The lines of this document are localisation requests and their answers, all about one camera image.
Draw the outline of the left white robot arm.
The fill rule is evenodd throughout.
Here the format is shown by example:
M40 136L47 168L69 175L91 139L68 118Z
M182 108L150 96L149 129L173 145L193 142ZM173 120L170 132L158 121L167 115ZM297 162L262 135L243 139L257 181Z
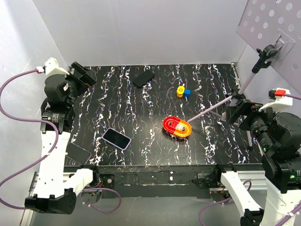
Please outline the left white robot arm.
M100 183L96 168L88 165L81 165L70 178L63 179L66 149L75 117L74 102L96 83L93 70L77 62L71 67L73 72L70 73L53 57L43 67L46 99L41 105L42 161L36 186L24 202L26 208L38 213L71 214L77 196Z

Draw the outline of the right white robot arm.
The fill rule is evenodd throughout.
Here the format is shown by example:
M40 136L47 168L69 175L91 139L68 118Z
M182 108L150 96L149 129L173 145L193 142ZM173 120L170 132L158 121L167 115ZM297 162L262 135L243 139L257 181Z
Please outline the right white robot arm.
M226 187L240 213L242 226L292 226L301 212L301 119L287 112L275 112L248 99L226 106L226 122L245 117L240 129L250 131L262 150L267 197L258 205L240 183L237 172L220 170L213 183Z

